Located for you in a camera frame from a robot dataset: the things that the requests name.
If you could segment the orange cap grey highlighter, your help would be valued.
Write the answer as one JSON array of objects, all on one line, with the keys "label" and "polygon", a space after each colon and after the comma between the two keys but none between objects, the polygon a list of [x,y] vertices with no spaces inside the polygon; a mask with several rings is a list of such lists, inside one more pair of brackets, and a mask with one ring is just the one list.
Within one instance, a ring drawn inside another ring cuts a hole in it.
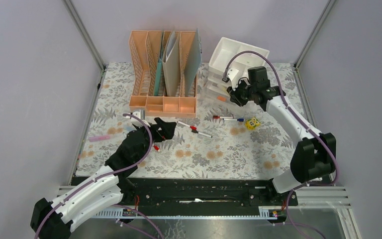
[{"label": "orange cap grey highlighter", "polygon": [[226,102],[226,98],[222,96],[218,96],[217,99],[222,102]]}]

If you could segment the teal folder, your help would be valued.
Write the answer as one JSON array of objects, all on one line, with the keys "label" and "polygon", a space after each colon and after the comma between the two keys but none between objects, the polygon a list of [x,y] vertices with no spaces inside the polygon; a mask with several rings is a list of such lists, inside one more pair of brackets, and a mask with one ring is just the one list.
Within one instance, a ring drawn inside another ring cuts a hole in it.
[{"label": "teal folder", "polygon": [[154,85],[154,96],[158,96],[159,92],[159,84],[161,80],[162,75],[162,59],[163,59],[163,52],[164,52],[164,31],[162,31],[161,34],[161,41],[160,41],[160,50],[159,50],[159,58],[156,65],[156,77],[155,77],[155,85]]}]

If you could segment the white plastic drawer unit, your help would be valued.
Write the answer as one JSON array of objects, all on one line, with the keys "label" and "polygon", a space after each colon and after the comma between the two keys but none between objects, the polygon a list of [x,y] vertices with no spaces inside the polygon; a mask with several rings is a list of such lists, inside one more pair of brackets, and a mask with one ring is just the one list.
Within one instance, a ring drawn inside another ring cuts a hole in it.
[{"label": "white plastic drawer unit", "polygon": [[[230,101],[227,88],[235,88],[240,78],[248,77],[249,68],[264,66],[266,63],[256,54],[246,53],[238,56],[231,65],[228,65],[229,61],[242,51],[254,51],[265,58],[268,58],[270,53],[267,49],[222,37],[208,64],[208,77],[202,89],[204,97],[223,106],[237,106]],[[218,96],[225,97],[226,102],[219,101]]]}]

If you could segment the light blue folder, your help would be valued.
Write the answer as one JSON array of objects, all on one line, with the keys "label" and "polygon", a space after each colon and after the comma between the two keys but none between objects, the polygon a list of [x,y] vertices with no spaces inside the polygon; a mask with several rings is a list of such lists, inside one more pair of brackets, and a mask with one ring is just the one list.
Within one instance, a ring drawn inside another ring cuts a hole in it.
[{"label": "light blue folder", "polygon": [[184,95],[189,96],[192,84],[201,63],[201,43],[198,28],[195,30],[193,41],[188,53],[187,63],[184,68],[185,87]]}]

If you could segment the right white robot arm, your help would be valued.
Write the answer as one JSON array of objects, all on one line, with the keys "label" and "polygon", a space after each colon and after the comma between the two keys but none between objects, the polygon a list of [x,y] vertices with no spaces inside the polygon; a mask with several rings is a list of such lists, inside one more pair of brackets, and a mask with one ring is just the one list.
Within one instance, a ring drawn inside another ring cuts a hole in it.
[{"label": "right white robot arm", "polygon": [[241,77],[238,72],[231,68],[224,73],[225,80],[231,83],[227,88],[231,102],[241,107],[248,102],[260,106],[281,125],[295,146],[289,170],[271,179],[265,192],[267,202],[278,205],[285,199],[285,192],[335,172],[333,134],[322,133],[304,119],[280,86],[271,86],[265,67],[249,68]]}]

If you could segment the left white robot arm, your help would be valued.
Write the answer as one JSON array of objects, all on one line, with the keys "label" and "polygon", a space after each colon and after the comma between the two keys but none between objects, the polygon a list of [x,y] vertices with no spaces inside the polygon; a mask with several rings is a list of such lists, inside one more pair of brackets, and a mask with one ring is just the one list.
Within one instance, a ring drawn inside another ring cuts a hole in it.
[{"label": "left white robot arm", "polygon": [[69,192],[50,201],[42,198],[36,202],[30,222],[35,238],[67,239],[99,211],[118,203],[137,202],[137,188],[128,176],[148,156],[154,143],[173,138],[177,124],[161,118],[146,123],[133,115],[124,116],[141,125],[126,135],[100,169]]}]

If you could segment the floral patterned desk mat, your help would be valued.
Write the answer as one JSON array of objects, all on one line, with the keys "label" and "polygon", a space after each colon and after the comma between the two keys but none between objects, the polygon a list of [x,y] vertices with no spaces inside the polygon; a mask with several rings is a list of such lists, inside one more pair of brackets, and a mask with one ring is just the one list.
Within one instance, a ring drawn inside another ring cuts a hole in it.
[{"label": "floral patterned desk mat", "polygon": [[[212,138],[192,133],[178,124],[171,140],[158,143],[138,165],[134,177],[270,179],[289,168],[294,148],[291,138],[277,121],[258,105],[223,106],[202,95],[208,65],[198,70],[197,108],[194,118],[178,119]],[[129,99],[135,76],[131,63],[110,63],[100,89],[94,115],[74,175],[88,177],[115,153],[132,126],[123,117],[130,111]],[[212,116],[243,118],[243,122],[213,119]],[[256,117],[261,125],[248,130],[245,122]],[[111,135],[111,139],[89,142],[88,138]]]}]

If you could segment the blue cap whiteboard marker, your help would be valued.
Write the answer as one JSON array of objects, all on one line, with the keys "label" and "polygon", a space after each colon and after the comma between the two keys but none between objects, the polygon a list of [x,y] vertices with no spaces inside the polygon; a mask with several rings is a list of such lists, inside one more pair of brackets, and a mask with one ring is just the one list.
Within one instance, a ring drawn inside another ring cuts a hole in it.
[{"label": "blue cap whiteboard marker", "polygon": [[243,122],[243,121],[244,121],[243,118],[231,118],[231,119],[229,119],[229,118],[224,118],[223,120],[224,120],[224,121],[238,121],[238,122]]}]

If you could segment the black cap white marker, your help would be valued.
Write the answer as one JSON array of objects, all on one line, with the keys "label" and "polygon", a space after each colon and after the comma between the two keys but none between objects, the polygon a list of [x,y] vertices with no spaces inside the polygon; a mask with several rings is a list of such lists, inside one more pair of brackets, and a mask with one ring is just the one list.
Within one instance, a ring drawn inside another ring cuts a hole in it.
[{"label": "black cap white marker", "polygon": [[196,129],[192,129],[191,131],[192,131],[192,133],[196,133],[196,134],[199,134],[199,135],[203,135],[205,137],[212,138],[212,135],[209,135],[209,134],[206,134],[206,133],[203,133],[203,132],[199,132]]}]

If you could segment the yellow owl eraser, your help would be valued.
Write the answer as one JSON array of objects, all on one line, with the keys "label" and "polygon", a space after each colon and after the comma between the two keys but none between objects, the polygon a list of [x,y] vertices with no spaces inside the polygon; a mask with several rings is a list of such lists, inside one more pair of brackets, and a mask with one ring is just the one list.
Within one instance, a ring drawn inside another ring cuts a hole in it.
[{"label": "yellow owl eraser", "polygon": [[261,123],[256,117],[252,117],[245,122],[245,127],[248,130],[254,130],[255,128],[257,128],[260,125],[261,125]]}]

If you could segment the red cap marker near drawers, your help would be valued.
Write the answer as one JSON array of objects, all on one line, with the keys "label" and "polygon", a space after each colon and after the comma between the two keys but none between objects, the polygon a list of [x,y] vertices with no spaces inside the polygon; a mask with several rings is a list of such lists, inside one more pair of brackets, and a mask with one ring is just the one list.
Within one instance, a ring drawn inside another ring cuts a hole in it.
[{"label": "red cap marker near drawers", "polygon": [[234,117],[227,117],[227,116],[212,116],[213,119],[233,119]]}]

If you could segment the orange plastic file organizer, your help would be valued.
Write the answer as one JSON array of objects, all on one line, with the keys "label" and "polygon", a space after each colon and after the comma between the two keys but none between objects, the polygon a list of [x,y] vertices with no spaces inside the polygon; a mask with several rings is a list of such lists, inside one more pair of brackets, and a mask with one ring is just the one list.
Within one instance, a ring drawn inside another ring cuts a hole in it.
[{"label": "orange plastic file organizer", "polygon": [[135,73],[130,109],[143,109],[154,117],[194,118],[201,64],[199,30],[134,30],[129,48]]}]

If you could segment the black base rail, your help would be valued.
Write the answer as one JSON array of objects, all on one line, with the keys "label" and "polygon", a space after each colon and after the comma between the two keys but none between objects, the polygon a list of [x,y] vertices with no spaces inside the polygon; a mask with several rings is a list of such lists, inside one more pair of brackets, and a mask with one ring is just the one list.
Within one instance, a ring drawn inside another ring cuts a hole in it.
[{"label": "black base rail", "polygon": [[259,207],[298,206],[295,193],[278,194],[268,180],[128,178],[120,205],[146,216],[257,216]]}]

